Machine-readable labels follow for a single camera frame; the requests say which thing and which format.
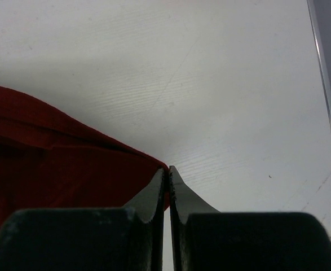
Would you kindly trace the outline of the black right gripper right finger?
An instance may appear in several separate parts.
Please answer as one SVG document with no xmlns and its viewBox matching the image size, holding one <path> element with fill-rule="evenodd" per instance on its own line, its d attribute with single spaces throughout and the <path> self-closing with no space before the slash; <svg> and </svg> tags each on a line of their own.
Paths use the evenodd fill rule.
<svg viewBox="0 0 331 271">
<path fill-rule="evenodd" d="M 331 270 L 331 242 L 303 212 L 219 212 L 169 169 L 175 270 Z"/>
</svg>

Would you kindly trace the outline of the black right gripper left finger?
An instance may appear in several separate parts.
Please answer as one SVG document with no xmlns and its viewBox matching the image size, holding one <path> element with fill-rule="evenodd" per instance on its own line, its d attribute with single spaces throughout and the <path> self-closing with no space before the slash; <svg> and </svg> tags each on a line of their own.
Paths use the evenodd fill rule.
<svg viewBox="0 0 331 271">
<path fill-rule="evenodd" d="M 0 229 L 0 270 L 161 270 L 164 176 L 120 208 L 15 212 Z"/>
</svg>

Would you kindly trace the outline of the dark red t shirt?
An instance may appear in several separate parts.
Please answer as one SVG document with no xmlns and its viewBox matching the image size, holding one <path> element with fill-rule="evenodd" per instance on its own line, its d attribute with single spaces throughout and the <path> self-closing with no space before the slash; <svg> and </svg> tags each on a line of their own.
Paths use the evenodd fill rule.
<svg viewBox="0 0 331 271">
<path fill-rule="evenodd" d="M 0 227 L 26 208 L 120 207 L 166 165 L 0 86 Z"/>
</svg>

